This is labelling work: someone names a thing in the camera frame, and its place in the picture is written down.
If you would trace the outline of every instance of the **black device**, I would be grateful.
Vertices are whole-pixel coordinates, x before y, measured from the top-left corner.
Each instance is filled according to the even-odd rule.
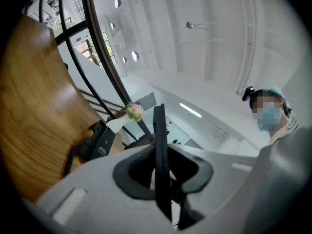
[[[248,88],[246,88],[244,95],[242,97],[242,100],[246,101],[248,98],[251,98],[253,93],[254,93],[254,87],[249,86]]]
[[[120,161],[113,171],[117,186],[129,197],[139,200],[155,200],[160,210],[172,219],[171,199],[181,205],[178,228],[184,230],[205,216],[191,209],[186,195],[200,192],[211,180],[214,170],[211,164],[176,146],[168,146],[164,104],[154,107],[155,144]],[[155,168],[156,190],[150,190]],[[176,181],[172,183],[170,171]]]
[[[79,148],[79,155],[85,160],[108,156],[116,135],[102,120],[93,125],[91,129],[93,135],[84,140]]]

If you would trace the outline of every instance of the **gray surface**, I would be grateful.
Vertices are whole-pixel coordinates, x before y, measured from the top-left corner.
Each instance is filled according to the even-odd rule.
[[[193,141],[192,139],[189,139],[184,145],[202,149],[201,146],[198,145],[198,144],[197,144],[195,141]]]
[[[42,224],[45,229],[49,230],[50,233],[78,234],[78,232],[74,232],[70,228],[62,226],[59,223],[53,221],[49,215],[45,214],[45,212],[40,207],[34,205],[32,202],[24,200],[23,203],[29,212]]]
[[[154,93],[150,93],[149,95],[144,96],[143,98],[137,100],[135,103],[140,103],[145,111],[150,109],[151,107],[154,107],[156,105]]]
[[[259,233],[278,221],[306,185],[311,174],[312,131],[299,129],[275,145],[263,148],[257,159],[178,147],[209,161],[211,182],[188,195],[193,209],[206,217],[182,231],[188,233]],[[38,201],[47,214],[73,188],[88,191],[67,227],[80,233],[173,233],[171,223],[155,202],[134,200],[115,184],[112,171],[120,160],[144,147],[86,163],[47,191]],[[248,173],[231,168],[233,162],[253,165]]]

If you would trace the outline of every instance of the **black hair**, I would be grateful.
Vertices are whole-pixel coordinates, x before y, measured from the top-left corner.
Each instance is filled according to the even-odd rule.
[[[252,110],[252,104],[256,101],[257,97],[258,96],[274,96],[274,97],[278,97],[279,95],[272,92],[272,91],[265,91],[263,89],[261,90],[257,90],[255,92],[253,92],[251,95],[250,95],[250,100],[249,100],[249,106],[250,106],[250,109]],[[286,103],[284,103],[283,105],[283,109],[284,109],[284,113],[287,117],[289,117],[292,109],[291,108],[288,108],[286,107]]]

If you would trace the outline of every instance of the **curved wooden surface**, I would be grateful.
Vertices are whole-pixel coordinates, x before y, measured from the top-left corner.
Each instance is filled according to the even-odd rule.
[[[1,158],[22,197],[35,202],[62,178],[71,147],[101,120],[68,74],[53,32],[22,16],[0,63]],[[111,154],[123,151],[116,136]],[[73,169],[82,160],[74,160]]]

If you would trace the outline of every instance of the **blue surgical mask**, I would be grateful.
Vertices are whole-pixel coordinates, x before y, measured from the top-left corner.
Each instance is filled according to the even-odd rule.
[[[261,132],[272,132],[281,122],[282,113],[279,108],[275,107],[275,103],[268,102],[263,108],[263,113],[257,113],[258,128]]]

